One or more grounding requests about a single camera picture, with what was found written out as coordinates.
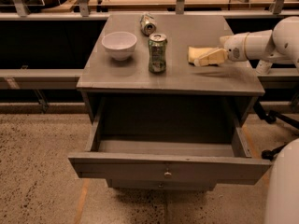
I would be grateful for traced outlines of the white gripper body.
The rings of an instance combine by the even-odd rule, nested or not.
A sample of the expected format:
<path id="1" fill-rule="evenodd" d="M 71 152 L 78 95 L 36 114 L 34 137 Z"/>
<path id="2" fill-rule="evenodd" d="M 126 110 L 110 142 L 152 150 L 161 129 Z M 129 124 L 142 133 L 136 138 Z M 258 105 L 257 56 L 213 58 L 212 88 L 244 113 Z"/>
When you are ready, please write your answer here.
<path id="1" fill-rule="evenodd" d="M 245 42 L 249 34 L 231 35 L 225 42 L 224 48 L 228 52 L 228 59 L 232 62 L 244 62 L 248 58 L 245 52 Z"/>

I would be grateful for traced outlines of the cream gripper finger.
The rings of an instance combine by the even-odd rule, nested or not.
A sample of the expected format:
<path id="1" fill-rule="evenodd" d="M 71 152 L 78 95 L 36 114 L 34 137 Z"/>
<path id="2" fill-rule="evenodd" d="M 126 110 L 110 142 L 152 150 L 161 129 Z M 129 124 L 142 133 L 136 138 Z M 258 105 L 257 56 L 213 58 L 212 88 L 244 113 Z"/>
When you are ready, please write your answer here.
<path id="1" fill-rule="evenodd" d="M 224 63 L 228 59 L 228 52 L 225 49 L 210 49 L 200 55 L 198 55 L 193 64 L 195 66 L 208 66 L 211 64 Z"/>
<path id="2" fill-rule="evenodd" d="M 220 42 L 224 47 L 228 47 L 232 42 L 232 36 L 231 35 L 225 35 L 220 37 Z"/>

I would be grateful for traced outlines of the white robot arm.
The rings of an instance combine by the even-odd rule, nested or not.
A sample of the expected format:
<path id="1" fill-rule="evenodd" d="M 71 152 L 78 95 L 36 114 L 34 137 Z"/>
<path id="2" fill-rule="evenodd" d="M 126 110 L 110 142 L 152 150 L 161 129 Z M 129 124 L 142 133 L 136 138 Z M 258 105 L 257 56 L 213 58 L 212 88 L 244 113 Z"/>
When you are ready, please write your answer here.
<path id="1" fill-rule="evenodd" d="M 188 61 L 196 66 L 226 61 L 299 62 L 299 17 L 281 20 L 274 29 L 223 36 L 221 48 L 190 48 Z M 264 224 L 299 224 L 299 139 L 278 153 L 270 174 Z"/>

